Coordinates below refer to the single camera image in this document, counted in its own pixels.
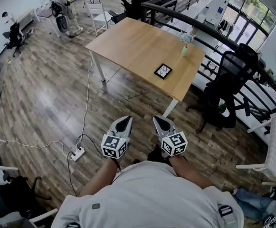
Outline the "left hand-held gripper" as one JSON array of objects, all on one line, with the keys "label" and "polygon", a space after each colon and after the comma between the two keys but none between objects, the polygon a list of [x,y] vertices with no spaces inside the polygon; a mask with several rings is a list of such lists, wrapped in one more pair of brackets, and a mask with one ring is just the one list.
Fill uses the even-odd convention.
[{"label": "left hand-held gripper", "polygon": [[120,159],[129,148],[133,118],[124,116],[115,120],[101,142],[102,154],[105,157]]}]

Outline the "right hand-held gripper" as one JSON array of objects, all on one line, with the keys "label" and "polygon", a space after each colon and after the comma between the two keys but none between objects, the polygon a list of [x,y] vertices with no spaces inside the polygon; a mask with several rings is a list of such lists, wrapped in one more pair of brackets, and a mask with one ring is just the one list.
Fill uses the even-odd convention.
[{"label": "right hand-held gripper", "polygon": [[184,132],[174,133],[172,135],[166,136],[166,133],[173,132],[176,129],[172,120],[162,116],[154,116],[153,123],[157,135],[162,139],[161,149],[165,153],[167,153],[170,157],[173,157],[185,152],[188,141]]}]

